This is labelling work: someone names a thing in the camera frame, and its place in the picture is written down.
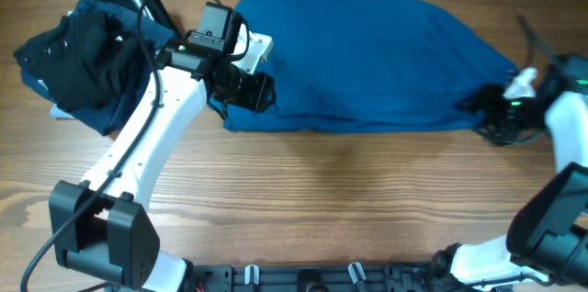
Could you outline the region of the blue polo shirt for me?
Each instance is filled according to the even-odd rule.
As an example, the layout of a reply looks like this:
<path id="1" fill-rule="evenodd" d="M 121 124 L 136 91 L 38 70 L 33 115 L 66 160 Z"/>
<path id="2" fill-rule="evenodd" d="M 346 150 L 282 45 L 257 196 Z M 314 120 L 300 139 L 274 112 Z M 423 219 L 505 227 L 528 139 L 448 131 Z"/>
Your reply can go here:
<path id="1" fill-rule="evenodd" d="M 265 112 L 229 106 L 230 131 L 365 133 L 468 129 L 458 103 L 505 84 L 514 65 L 446 10 L 423 0 L 241 0 L 271 37 Z"/>

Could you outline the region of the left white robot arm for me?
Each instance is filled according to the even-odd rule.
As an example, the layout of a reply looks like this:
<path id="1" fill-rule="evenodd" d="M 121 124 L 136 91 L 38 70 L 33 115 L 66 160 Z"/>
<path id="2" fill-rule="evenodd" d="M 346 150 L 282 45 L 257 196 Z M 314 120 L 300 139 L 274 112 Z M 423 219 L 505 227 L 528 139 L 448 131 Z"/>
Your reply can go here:
<path id="1" fill-rule="evenodd" d="M 199 27 L 153 56 L 154 73 L 130 119 L 77 184 L 49 198 L 57 263 L 132 291 L 188 291 L 192 266 L 164 252 L 148 217 L 155 184 L 191 121 L 216 101 L 254 112 L 275 100 L 259 71 L 273 49 L 229 7 L 206 5 Z"/>

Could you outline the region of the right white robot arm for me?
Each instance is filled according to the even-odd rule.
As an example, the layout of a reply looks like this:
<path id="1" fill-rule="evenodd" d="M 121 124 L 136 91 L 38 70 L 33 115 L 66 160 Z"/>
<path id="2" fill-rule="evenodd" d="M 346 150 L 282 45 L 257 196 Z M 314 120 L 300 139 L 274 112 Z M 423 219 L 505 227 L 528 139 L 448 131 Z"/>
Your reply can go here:
<path id="1" fill-rule="evenodd" d="M 514 217 L 501 237 L 438 252 L 426 277 L 440 291 L 490 291 L 535 282 L 587 286 L 587 59 L 553 58 L 537 91 L 553 141 L 556 174 Z"/>

